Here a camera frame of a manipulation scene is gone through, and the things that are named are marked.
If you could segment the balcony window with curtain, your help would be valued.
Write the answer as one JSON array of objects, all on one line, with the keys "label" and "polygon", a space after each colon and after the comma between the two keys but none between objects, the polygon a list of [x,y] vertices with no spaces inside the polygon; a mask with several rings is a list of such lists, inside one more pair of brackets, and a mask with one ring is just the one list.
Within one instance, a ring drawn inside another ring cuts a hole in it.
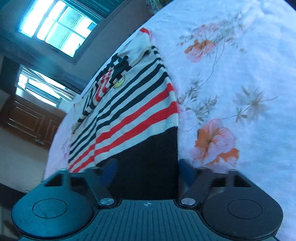
[{"label": "balcony window with curtain", "polygon": [[67,113],[77,93],[35,70],[21,66],[16,82],[16,94],[27,94]]}]

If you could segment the floral white bed sheet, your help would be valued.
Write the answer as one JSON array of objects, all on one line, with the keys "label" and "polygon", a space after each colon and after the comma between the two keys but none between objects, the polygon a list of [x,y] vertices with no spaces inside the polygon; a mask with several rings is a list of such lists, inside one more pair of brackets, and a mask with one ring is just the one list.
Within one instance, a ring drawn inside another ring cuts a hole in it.
[{"label": "floral white bed sheet", "polygon": [[[295,240],[295,10],[284,1],[174,1],[144,27],[180,99],[179,157],[215,171],[239,169],[279,202],[280,240]],[[219,137],[208,157],[190,153],[214,118]]]}]

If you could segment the blue grey left curtain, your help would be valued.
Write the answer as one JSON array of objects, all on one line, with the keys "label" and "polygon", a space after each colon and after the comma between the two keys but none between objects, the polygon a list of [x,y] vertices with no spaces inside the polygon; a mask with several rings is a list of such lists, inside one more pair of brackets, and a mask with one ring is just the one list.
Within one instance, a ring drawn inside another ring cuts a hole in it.
[{"label": "blue grey left curtain", "polygon": [[65,61],[51,59],[47,53],[36,50],[3,29],[1,29],[1,54],[42,73],[74,92],[82,93],[87,85],[87,82],[74,75],[75,68],[67,69]]}]

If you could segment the large bedroom window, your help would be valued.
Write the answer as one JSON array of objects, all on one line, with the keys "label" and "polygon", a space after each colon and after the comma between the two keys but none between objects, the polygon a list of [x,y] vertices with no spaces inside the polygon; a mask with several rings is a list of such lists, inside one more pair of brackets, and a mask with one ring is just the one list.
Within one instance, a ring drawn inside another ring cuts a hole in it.
[{"label": "large bedroom window", "polygon": [[25,36],[74,58],[93,30],[123,1],[31,1],[18,25]]}]

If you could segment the striped knit children's sweater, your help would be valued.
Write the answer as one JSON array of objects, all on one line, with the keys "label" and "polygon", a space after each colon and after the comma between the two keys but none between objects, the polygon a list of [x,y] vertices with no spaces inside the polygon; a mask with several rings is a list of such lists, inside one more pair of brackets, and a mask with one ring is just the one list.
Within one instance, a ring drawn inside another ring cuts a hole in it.
[{"label": "striped knit children's sweater", "polygon": [[113,160],[114,197],[177,197],[177,99],[149,30],[140,29],[110,58],[74,111],[70,172]]}]

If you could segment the brown wooden door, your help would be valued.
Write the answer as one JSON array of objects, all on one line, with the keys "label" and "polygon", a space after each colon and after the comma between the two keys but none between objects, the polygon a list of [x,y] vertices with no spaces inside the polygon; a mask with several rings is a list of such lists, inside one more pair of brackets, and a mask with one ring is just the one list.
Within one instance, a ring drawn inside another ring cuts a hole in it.
[{"label": "brown wooden door", "polygon": [[1,125],[14,135],[48,150],[66,113],[28,94],[13,94],[1,108]]}]

